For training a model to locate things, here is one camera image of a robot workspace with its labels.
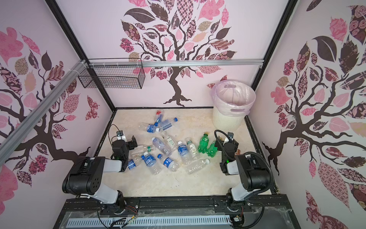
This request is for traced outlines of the Pepsi label water bottle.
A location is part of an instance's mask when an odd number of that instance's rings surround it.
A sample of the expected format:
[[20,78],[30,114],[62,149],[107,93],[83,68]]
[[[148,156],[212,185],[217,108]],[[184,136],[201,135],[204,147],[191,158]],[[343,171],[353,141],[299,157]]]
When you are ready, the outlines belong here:
[[142,156],[143,155],[131,156],[127,165],[128,170],[133,170],[137,168],[143,162]]

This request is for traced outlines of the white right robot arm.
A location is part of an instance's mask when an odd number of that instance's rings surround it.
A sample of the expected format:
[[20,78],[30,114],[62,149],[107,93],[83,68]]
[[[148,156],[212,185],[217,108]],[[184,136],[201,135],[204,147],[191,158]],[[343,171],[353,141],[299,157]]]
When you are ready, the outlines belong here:
[[226,205],[229,211],[233,203],[247,202],[252,196],[268,191],[274,184],[274,176],[266,160],[255,152],[237,155],[238,143],[234,140],[217,140],[218,151],[222,152],[220,169],[227,176],[239,175],[240,182],[228,190]]

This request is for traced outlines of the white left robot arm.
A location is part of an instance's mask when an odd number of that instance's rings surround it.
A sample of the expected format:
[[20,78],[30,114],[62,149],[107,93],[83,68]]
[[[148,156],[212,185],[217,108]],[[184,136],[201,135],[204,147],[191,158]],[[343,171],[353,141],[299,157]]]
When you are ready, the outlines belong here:
[[64,179],[63,192],[96,199],[106,207],[108,213],[122,214],[126,209],[122,192],[104,184],[102,178],[105,173],[125,172],[129,165],[129,152],[136,147],[138,144],[134,136],[130,141],[121,136],[112,142],[111,159],[97,156],[79,160]]

